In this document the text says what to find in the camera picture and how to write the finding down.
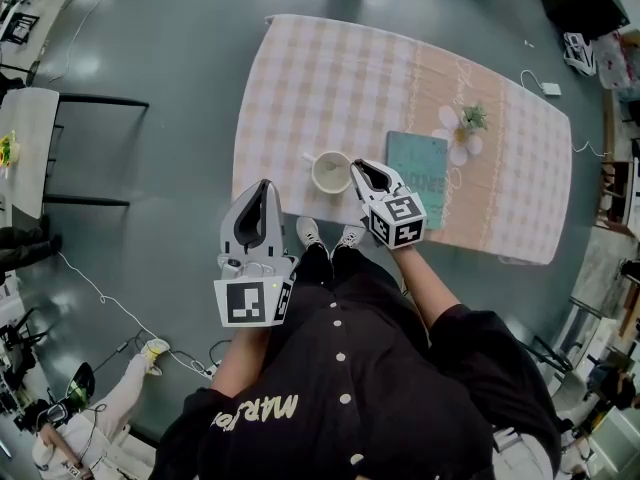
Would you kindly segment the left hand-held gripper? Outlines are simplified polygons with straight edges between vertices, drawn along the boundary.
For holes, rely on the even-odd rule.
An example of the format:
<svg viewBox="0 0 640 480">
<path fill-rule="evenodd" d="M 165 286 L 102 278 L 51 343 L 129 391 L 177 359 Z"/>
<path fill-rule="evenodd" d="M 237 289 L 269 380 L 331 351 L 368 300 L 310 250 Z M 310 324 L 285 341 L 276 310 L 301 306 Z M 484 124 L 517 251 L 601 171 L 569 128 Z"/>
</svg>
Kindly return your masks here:
<svg viewBox="0 0 640 480">
<path fill-rule="evenodd" d="M 225 328 L 267 328 L 286 317 L 296 279 L 298 258 L 284 253 L 278 190 L 262 179 L 231 205 L 220 230 L 214 282 L 221 324 Z M 249 250 L 257 254 L 246 254 Z"/>
</svg>

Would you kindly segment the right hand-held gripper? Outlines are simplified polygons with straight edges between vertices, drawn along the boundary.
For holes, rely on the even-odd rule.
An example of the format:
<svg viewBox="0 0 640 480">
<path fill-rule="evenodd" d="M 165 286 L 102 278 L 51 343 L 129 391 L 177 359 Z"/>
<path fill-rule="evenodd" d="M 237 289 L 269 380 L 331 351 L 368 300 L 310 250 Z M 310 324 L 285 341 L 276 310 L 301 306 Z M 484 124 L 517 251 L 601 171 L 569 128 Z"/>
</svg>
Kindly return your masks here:
<svg viewBox="0 0 640 480">
<path fill-rule="evenodd" d="M 356 159 L 350 175 L 362 204 L 365 227 L 389 250 L 414 245 L 424 239 L 427 215 L 419 195 L 402 185 L 399 174 L 373 160 Z M 385 193 L 370 199 L 371 193 Z"/>
</svg>

